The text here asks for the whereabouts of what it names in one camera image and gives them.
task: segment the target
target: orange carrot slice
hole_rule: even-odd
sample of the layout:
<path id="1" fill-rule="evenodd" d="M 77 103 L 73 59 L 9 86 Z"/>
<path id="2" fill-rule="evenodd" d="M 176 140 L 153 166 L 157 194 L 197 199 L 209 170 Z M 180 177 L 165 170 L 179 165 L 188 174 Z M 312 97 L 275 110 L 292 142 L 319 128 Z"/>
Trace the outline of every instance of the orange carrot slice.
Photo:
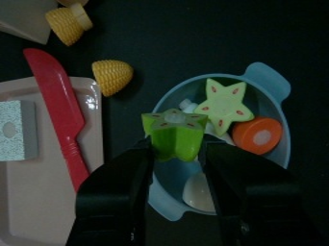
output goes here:
<path id="1" fill-rule="evenodd" d="M 257 116 L 248 122 L 236 123 L 233 127 L 236 145 L 257 155 L 264 155 L 276 148 L 281 134 L 281 123 L 264 116 Z"/>

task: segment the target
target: light blue bowl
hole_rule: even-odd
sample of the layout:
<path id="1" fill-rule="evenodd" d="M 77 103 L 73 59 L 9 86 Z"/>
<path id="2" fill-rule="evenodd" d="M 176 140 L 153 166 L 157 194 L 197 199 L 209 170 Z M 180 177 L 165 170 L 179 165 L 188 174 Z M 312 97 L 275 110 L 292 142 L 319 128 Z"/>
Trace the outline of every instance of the light blue bowl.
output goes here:
<path id="1" fill-rule="evenodd" d="M 185 98 L 189 98 L 195 103 L 203 103 L 207 100 L 207 81 L 209 78 L 216 79 L 225 86 L 233 85 L 240 81 L 248 83 L 247 106 L 255 115 L 276 118 L 283 125 L 280 144 L 264 157 L 287 168 L 291 158 L 291 133 L 281 110 L 281 102 L 290 96 L 291 84 L 267 64 L 261 62 L 253 63 L 247 68 L 247 73 L 243 76 L 215 73 L 184 81 L 162 97 L 153 112 L 179 108 Z M 184 185 L 189 177 L 200 171 L 201 165 L 197 161 L 184 162 L 174 159 L 165 163 L 156 163 L 149 203 L 170 221 L 180 220 L 188 211 L 216 215 L 215 212 L 195 209 L 183 200 Z"/>

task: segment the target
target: dark table surface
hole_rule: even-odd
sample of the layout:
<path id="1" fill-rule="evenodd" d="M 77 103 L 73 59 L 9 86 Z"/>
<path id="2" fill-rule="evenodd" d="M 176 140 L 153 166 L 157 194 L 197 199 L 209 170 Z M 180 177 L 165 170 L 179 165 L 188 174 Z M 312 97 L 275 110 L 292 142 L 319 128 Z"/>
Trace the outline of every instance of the dark table surface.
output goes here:
<path id="1" fill-rule="evenodd" d="M 150 112 L 184 80 L 207 73 L 241 75 L 253 62 L 271 65 L 292 84 L 283 103 L 292 134 L 290 170 L 300 180 L 304 206 L 329 234 L 329 2 L 90 0 L 94 28 L 66 47 L 54 33 L 47 45 L 0 33 L 0 82 L 33 76 L 22 50 L 38 47 L 70 76 L 94 78 L 92 63 L 116 59 L 136 69 L 129 87 L 104 98 L 105 158 L 144 136 Z M 169 222 L 149 208 L 148 245 L 219 245 L 213 216 L 188 213 Z"/>

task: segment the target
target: red toy knife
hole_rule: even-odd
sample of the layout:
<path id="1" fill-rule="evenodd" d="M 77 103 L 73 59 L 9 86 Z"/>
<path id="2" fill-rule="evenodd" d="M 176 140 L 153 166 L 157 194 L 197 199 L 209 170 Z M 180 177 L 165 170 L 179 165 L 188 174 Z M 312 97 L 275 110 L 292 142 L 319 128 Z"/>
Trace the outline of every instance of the red toy knife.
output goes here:
<path id="1" fill-rule="evenodd" d="M 46 100 L 72 181 L 78 191 L 89 170 L 77 141 L 85 126 L 77 94 L 59 61 L 41 49 L 29 48 L 23 53 Z"/>

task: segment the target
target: star fruit slice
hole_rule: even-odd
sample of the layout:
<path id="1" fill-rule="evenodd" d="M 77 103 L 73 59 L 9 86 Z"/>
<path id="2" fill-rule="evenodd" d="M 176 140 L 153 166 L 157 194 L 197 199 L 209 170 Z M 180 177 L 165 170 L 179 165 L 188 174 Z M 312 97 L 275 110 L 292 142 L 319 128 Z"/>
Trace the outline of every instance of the star fruit slice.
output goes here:
<path id="1" fill-rule="evenodd" d="M 142 119 L 158 160 L 179 158 L 193 161 L 200 153 L 209 117 L 170 109 L 161 113 L 144 113 Z"/>
<path id="2" fill-rule="evenodd" d="M 249 121 L 255 117 L 252 111 L 243 102 L 247 86 L 247 82 L 240 82 L 232 86 L 224 86 L 216 80 L 208 79 L 208 100 L 197 107 L 195 112 L 204 113 L 209 116 L 219 136 L 223 136 L 227 133 L 232 122 Z"/>

